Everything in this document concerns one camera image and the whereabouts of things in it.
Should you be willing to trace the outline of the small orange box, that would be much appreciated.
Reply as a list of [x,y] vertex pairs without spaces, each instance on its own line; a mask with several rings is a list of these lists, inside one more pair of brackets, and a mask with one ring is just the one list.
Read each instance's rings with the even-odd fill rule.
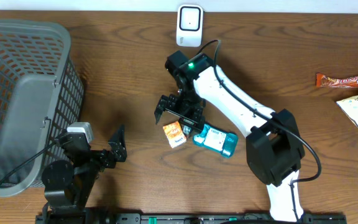
[[186,142],[186,136],[178,121],[163,126],[163,130],[171,148],[175,148]]

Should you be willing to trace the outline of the teal mouthwash bottle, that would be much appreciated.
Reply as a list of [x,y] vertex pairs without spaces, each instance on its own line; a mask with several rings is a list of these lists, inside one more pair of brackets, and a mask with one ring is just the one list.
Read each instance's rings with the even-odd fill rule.
[[193,144],[219,153],[225,158],[233,156],[238,143],[236,134],[228,133],[209,124],[192,137]]

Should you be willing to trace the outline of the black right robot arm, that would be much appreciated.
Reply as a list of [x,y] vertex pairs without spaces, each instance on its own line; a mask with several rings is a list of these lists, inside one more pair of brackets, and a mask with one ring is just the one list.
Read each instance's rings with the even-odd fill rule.
[[205,103],[214,105],[245,137],[247,164],[267,187],[270,216],[299,221],[304,211],[295,181],[305,149],[295,117],[288,110],[277,113],[255,101],[204,53],[188,58],[178,50],[167,57],[165,69],[176,81],[179,94],[161,96],[155,119],[169,112],[181,125],[201,134],[206,132]]

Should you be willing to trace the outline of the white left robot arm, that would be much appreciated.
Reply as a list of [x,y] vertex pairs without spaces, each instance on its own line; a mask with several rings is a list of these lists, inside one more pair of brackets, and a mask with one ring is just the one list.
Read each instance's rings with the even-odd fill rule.
[[86,203],[99,174],[126,161],[124,130],[121,125],[108,141],[110,148],[102,151],[91,149],[94,136],[87,122],[75,122],[55,137],[68,160],[54,161],[42,172],[47,203],[42,214],[36,216],[36,224],[116,223],[111,212],[87,208]]

